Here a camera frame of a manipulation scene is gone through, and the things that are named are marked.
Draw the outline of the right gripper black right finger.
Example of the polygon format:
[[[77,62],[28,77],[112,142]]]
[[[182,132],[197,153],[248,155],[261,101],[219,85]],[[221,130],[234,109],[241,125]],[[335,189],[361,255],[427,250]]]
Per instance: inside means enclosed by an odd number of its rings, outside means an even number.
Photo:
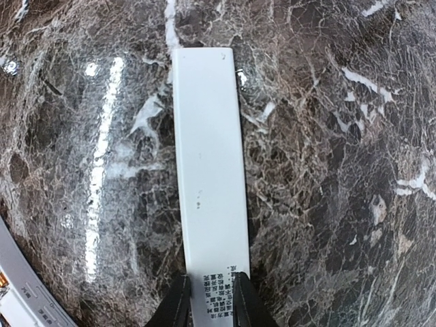
[[[233,326],[278,327],[245,272],[234,278]]]

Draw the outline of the white battery cover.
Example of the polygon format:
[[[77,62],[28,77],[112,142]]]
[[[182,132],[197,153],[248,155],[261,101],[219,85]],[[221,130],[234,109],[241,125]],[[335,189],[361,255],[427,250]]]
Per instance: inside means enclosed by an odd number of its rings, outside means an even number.
[[[233,324],[234,274],[249,271],[240,109],[230,48],[173,52],[176,171],[195,326]]]

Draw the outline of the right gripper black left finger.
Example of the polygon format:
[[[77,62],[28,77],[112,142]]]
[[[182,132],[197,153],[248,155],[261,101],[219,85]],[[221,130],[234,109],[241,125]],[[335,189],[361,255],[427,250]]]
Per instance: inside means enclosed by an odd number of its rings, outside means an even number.
[[[179,275],[145,327],[183,327],[188,325],[191,283]]]

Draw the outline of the white remote control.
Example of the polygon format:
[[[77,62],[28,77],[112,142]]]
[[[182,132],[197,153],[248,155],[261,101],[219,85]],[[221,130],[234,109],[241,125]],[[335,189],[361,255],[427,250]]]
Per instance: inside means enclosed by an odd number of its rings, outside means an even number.
[[[1,316],[11,326],[75,326],[1,222]]]

